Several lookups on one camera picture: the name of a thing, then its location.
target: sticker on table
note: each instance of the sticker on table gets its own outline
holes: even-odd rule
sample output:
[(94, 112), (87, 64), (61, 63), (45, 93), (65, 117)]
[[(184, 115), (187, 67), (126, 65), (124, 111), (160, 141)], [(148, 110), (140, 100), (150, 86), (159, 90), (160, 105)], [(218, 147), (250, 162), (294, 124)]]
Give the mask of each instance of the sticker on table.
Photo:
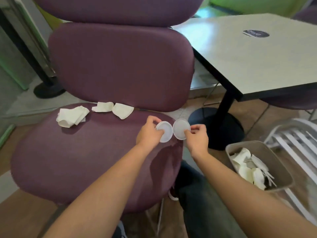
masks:
[(264, 31), (250, 30), (250, 29), (243, 31), (243, 34), (248, 35), (250, 37), (268, 37), (270, 35)]

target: trash bin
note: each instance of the trash bin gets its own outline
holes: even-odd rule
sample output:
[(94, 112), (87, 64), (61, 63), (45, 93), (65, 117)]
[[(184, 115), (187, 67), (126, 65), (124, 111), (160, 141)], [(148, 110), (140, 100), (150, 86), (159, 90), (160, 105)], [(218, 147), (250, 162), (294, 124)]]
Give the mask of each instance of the trash bin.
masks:
[(290, 172), (279, 160), (279, 158), (273, 153), (273, 151), (263, 142), (260, 141), (245, 141), (235, 144), (229, 144), (226, 147), (226, 153), (231, 161), (236, 172), (236, 167), (233, 164), (231, 155), (239, 153), (242, 148), (247, 148), (252, 155), (258, 157), (268, 167), (270, 174), (274, 177), (276, 187), (273, 185), (268, 188), (268, 192), (277, 192), (286, 188), (291, 187), (294, 184), (294, 179)]

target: hand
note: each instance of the hand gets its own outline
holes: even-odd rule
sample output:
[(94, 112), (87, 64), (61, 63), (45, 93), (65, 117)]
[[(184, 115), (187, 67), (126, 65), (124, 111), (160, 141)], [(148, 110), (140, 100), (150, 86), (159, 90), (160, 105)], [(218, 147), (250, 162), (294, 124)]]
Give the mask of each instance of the hand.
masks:
[(191, 126), (191, 131), (185, 130), (188, 149), (194, 159), (208, 154), (208, 136), (204, 124)]
[(154, 121), (157, 123), (162, 122), (162, 120), (160, 120), (158, 117), (148, 116), (146, 124), (143, 125), (137, 136), (137, 145), (141, 145), (149, 151), (152, 151), (152, 149), (158, 145), (161, 137), (164, 134), (164, 130), (155, 129), (156, 124), (153, 123)]

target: jeans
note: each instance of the jeans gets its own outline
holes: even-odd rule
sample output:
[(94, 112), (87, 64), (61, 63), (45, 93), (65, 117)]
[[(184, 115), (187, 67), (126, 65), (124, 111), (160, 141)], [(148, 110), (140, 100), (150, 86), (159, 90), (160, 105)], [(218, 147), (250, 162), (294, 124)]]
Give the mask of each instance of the jeans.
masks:
[[(214, 188), (185, 161), (175, 181), (175, 192), (184, 210), (189, 238), (246, 238)], [(121, 238), (120, 229), (113, 238)]]

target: white table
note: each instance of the white table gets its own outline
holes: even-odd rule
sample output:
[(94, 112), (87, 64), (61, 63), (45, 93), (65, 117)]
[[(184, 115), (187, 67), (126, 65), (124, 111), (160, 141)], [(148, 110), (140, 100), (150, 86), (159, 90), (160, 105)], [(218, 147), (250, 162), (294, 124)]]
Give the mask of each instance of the white table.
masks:
[[(255, 14), (192, 18), (172, 28), (189, 40), (195, 57), (227, 90), (218, 109), (196, 110), (189, 118), (191, 124), (207, 124), (210, 148), (222, 150), (244, 138), (240, 122), (228, 114), (234, 99), (252, 100), (317, 88), (315, 25)], [(255, 37), (259, 32), (252, 36), (247, 30), (269, 36)]]

